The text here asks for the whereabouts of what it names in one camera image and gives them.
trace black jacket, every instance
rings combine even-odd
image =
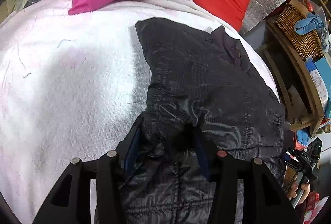
[[[235,158],[266,162],[282,184],[285,109],[240,40],[163,18],[136,23],[152,72],[141,159],[120,187],[128,223],[206,223],[215,184],[200,173],[185,126],[199,126]],[[243,184],[238,182],[237,222]]]

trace wooden shelf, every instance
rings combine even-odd
[[[322,107],[322,103],[320,101],[317,89],[315,87],[315,84],[312,80],[312,77],[310,76],[304,62],[302,61],[301,57],[297,53],[297,51],[292,46],[291,42],[288,40],[288,38],[283,34],[283,32],[280,30],[280,28],[274,23],[277,16],[271,17],[267,19],[267,27],[270,30],[270,32],[273,34],[273,36],[278,40],[281,47],[285,51],[286,55],[289,57],[291,63],[293,64],[300,81],[302,82],[303,88],[305,90],[305,93],[307,95],[307,99],[309,102],[309,106],[311,109],[311,114],[307,117],[304,117],[300,120],[300,122],[294,122],[291,124],[291,130],[297,131],[306,127],[309,128],[309,133],[311,136],[315,136],[316,131],[318,127],[320,126],[320,123],[324,117],[324,110]],[[273,64],[268,59],[269,56],[267,56],[267,60],[270,63],[271,68],[274,71],[275,77],[279,83],[282,95],[284,97],[284,102],[288,111],[288,114],[291,115],[292,112],[292,105],[288,105],[289,100],[286,100],[288,97],[287,90],[285,88],[284,82],[282,82],[282,78],[279,79],[280,74],[276,74],[274,68],[272,67]]]

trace white towel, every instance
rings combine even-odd
[[[224,25],[277,95],[255,51],[190,0],[120,0],[69,16],[71,6],[42,0],[0,25],[0,190],[23,224],[72,157],[88,161],[115,149],[145,109],[151,72],[138,20],[164,17],[209,33]]]

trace metal screw head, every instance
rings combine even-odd
[[[110,158],[115,157],[116,154],[117,154],[117,152],[115,150],[111,150],[111,151],[107,152],[107,156]]]
[[[260,164],[262,164],[263,161],[262,161],[260,158],[255,158],[255,159],[254,159],[254,162],[255,162],[256,164],[260,165]]]
[[[73,157],[73,158],[71,159],[71,163],[72,163],[72,164],[77,164],[77,163],[79,163],[79,161],[80,161],[80,158],[78,158],[78,157]]]
[[[225,157],[225,156],[227,155],[227,153],[226,153],[226,151],[224,151],[224,150],[219,150],[219,151],[217,151],[217,155],[218,155],[219,157]]]

